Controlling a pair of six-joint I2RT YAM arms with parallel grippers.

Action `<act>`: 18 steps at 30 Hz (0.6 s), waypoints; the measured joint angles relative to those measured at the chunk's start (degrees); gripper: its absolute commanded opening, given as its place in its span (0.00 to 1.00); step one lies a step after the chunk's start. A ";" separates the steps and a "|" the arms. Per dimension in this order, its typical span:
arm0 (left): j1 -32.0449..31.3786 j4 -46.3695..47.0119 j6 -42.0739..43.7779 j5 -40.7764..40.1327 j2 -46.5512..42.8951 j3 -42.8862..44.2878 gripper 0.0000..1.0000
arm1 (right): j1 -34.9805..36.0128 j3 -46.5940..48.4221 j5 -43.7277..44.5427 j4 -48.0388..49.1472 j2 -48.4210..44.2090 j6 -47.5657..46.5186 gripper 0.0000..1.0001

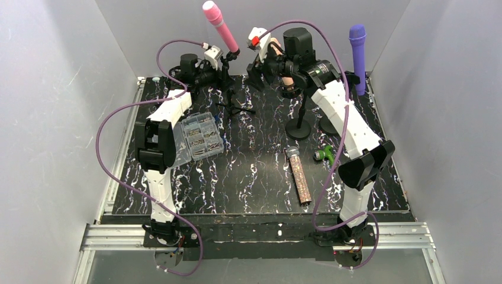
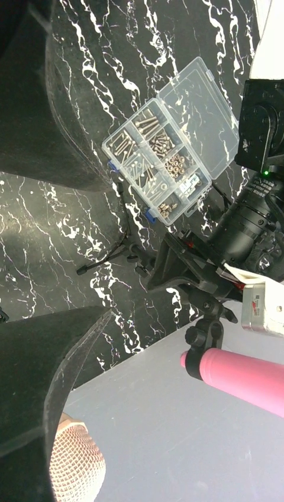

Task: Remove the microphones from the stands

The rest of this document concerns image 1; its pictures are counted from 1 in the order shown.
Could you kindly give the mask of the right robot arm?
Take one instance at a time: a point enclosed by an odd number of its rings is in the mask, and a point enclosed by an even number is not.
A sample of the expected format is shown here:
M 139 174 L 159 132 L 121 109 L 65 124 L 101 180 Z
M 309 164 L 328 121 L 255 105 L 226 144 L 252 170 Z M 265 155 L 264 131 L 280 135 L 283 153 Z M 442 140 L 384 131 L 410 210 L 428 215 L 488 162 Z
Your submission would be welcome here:
M 260 89 L 263 80 L 291 78 L 285 97 L 301 91 L 327 116 L 340 135 L 340 147 L 331 172 L 337 171 L 345 190 L 337 224 L 316 227 L 320 241 L 346 242 L 359 239 L 367 226 L 367 205 L 381 170 L 391 160 L 395 146 L 375 134 L 350 100 L 349 81 L 344 71 L 337 71 L 328 60 L 316 58 L 312 36 L 303 27 L 283 33 L 284 49 L 275 53 L 271 35 L 264 28 L 253 28 L 247 44 L 258 55 L 247 67 L 251 85 Z

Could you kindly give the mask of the rhinestone glitter microphone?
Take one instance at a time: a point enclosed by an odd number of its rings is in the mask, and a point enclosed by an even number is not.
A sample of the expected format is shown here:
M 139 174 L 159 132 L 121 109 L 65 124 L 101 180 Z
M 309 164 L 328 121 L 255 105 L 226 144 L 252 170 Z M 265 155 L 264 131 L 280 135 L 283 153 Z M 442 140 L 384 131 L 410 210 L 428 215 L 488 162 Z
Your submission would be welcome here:
M 298 147 L 290 146 L 286 149 L 286 155 L 294 177 L 300 205 L 307 206 L 311 203 L 312 198 L 301 163 L 300 151 Z

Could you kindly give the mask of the tall black tripod stand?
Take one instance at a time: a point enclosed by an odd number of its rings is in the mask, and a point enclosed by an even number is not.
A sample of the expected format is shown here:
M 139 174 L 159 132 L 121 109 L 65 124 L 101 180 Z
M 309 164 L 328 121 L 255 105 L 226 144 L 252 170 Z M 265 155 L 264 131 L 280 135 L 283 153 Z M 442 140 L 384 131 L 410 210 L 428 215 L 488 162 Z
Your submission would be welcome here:
M 230 51 L 225 55 L 225 57 L 222 57 L 221 59 L 229 59 L 229 65 L 230 62 L 233 60 L 236 60 L 239 54 L 231 53 Z M 225 95 L 227 102 L 226 103 L 217 103 L 217 106 L 221 106 L 224 108 L 225 112 L 228 115 L 228 120 L 230 121 L 231 118 L 241 112 L 247 112 L 249 114 L 256 114 L 256 111 L 253 109 L 249 108 L 242 108 L 242 107 L 237 107 L 235 104 L 232 102 L 232 96 L 235 95 L 235 90 L 234 87 L 227 92 L 222 92 L 222 94 Z

